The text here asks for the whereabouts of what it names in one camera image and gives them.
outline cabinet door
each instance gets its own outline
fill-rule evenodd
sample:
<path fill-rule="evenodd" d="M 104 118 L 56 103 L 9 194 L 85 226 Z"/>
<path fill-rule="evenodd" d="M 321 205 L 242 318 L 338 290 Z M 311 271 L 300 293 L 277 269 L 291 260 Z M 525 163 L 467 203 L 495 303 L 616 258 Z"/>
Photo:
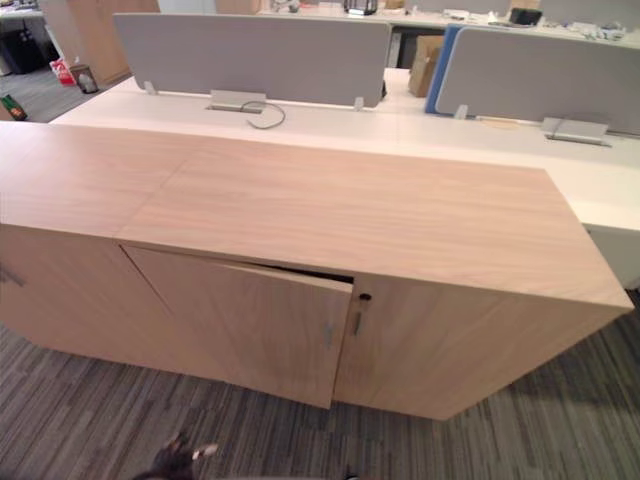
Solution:
<path fill-rule="evenodd" d="M 0 321 L 55 350 L 193 372 L 201 358 L 119 245 L 0 226 Z"/>
<path fill-rule="evenodd" d="M 210 378 L 328 407 L 352 285 L 124 247 L 185 331 Z"/>
<path fill-rule="evenodd" d="M 446 419 L 615 316 L 610 307 L 453 285 L 357 277 L 335 399 Z"/>

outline cabinet door handle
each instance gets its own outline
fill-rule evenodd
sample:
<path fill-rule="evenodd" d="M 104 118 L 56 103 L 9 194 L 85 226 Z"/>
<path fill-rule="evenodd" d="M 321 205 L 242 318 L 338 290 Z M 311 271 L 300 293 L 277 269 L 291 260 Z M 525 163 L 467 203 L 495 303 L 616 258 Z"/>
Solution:
<path fill-rule="evenodd" d="M 366 310 L 367 305 L 369 305 L 371 298 L 371 295 L 369 295 L 368 293 L 362 293 L 358 296 L 360 304 L 358 306 L 358 313 L 356 313 L 356 321 L 353 325 L 354 336 L 358 335 L 358 332 L 360 331 L 360 326 L 362 325 L 362 316 L 364 315 L 364 311 Z"/>
<path fill-rule="evenodd" d="M 24 287 L 24 281 L 16 274 L 11 273 L 6 267 L 0 265 L 0 283 L 12 281 L 19 287 Z"/>
<path fill-rule="evenodd" d="M 333 343 L 333 325 L 327 324 L 324 327 L 324 344 L 327 348 L 331 348 L 331 344 Z"/>
<path fill-rule="evenodd" d="M 360 325 L 362 324 L 362 312 L 359 311 L 356 314 L 356 321 L 353 324 L 353 336 L 355 337 L 356 335 L 358 335 L 358 332 L 360 331 Z"/>

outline wooden cupboard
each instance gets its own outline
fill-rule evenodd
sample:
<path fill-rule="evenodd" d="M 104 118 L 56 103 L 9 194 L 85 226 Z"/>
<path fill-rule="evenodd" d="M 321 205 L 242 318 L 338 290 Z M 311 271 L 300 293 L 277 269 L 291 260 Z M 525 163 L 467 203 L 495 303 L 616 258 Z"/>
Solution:
<path fill-rule="evenodd" d="M 206 376 L 329 407 L 350 284 L 193 255 L 125 250 L 181 328 L 211 352 Z"/>
<path fill-rule="evenodd" d="M 0 139 L 0 321 L 49 348 L 444 419 L 632 308 L 534 169 L 16 122 Z"/>
<path fill-rule="evenodd" d="M 589 303 L 372 276 L 356 278 L 355 292 L 334 398 L 436 419 L 550 360 L 607 316 Z"/>
<path fill-rule="evenodd" d="M 78 59 L 102 84 L 129 73 L 113 14 L 160 11 L 157 0 L 40 0 L 39 5 L 69 66 Z"/>

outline office floor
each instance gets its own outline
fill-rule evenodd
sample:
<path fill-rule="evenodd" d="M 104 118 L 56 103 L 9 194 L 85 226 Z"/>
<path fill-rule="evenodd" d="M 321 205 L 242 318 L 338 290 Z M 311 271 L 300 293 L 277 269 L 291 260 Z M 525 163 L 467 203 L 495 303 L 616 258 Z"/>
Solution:
<path fill-rule="evenodd" d="M 10 94 L 29 115 L 29 121 L 47 123 L 91 99 L 78 87 L 63 87 L 47 66 L 25 75 L 0 77 L 0 96 Z"/>
<path fill-rule="evenodd" d="M 637 479 L 638 345 L 636 311 L 435 422 L 52 352 L 0 325 L 0 479 L 127 479 L 180 429 L 221 445 L 201 479 Z"/>

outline blue desk divider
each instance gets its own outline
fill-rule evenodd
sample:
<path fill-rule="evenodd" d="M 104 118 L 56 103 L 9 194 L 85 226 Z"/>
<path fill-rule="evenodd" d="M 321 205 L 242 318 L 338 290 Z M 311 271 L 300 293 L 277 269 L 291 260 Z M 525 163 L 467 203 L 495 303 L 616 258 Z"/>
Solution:
<path fill-rule="evenodd" d="M 436 110 L 436 102 L 438 101 L 438 95 L 440 95 L 442 81 L 444 80 L 444 74 L 447 71 L 447 65 L 449 64 L 449 58 L 451 58 L 453 45 L 456 42 L 456 36 L 464 27 L 465 25 L 451 24 L 447 26 L 444 31 L 444 41 L 442 43 L 442 49 L 440 50 L 440 56 L 438 57 L 438 64 L 436 65 L 433 78 L 431 79 L 431 85 L 429 86 L 429 92 L 427 93 L 427 113 L 440 113 Z"/>

